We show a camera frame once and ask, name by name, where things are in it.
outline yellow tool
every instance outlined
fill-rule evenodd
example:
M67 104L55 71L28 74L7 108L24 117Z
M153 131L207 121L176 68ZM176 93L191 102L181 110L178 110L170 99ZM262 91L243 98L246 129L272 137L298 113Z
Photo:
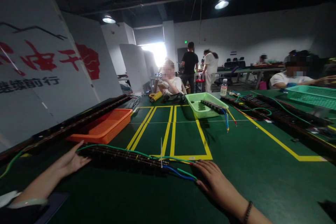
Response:
M157 92L156 94L150 94L149 97L150 97L150 102L153 103L155 102L157 99L159 99L160 97L162 96L162 93L161 91Z

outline black shirt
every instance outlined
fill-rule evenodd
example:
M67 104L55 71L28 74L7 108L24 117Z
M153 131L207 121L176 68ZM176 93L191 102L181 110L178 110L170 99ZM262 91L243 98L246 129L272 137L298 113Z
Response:
M198 63L198 57L194 52L186 52L183 55L182 61L184 64L184 72L185 74L194 74L195 73L195 65Z

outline plastic bottle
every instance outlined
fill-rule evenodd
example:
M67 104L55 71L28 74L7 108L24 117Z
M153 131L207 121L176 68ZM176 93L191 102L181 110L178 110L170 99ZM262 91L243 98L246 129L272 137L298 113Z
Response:
M221 97L225 97L226 96L226 91L228 89L228 80L227 79L223 79L223 84L222 86L220 87L220 96Z

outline white t-shirt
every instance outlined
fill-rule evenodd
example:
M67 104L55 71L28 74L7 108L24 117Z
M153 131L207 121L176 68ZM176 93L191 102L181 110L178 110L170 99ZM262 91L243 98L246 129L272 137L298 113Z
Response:
M180 93L182 93L182 81L180 77L174 77L173 79L169 80L170 83L178 89ZM173 95L175 94L169 84L163 80L160 80L157 84L163 84L167 86L167 89L163 90L163 95Z
M208 53L205 56L204 64L208 64L208 68L206 69L207 73L212 74L217 72L218 59L216 59L212 53Z
M287 85L288 83L302 83L302 82L308 82L312 80L313 79L308 76L288 77L286 75L286 71L284 71L284 72L276 73L275 75L273 75L273 77L269 81L269 86L270 86L270 89L277 89L276 87L273 86L274 84L285 83Z

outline teal plastic basket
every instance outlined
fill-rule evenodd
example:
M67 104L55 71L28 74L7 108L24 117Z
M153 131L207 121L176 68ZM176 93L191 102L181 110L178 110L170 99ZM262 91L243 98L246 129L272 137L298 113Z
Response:
M336 110L336 89L315 86L293 86L286 89L287 97L291 100Z
M187 98L189 105L194 111L197 118L208 118L219 116L219 114L216 111L202 104L201 100L206 100L221 107L225 108L229 107L224 102L222 102L221 100L217 99L216 97L214 97L209 93L187 94L185 97Z

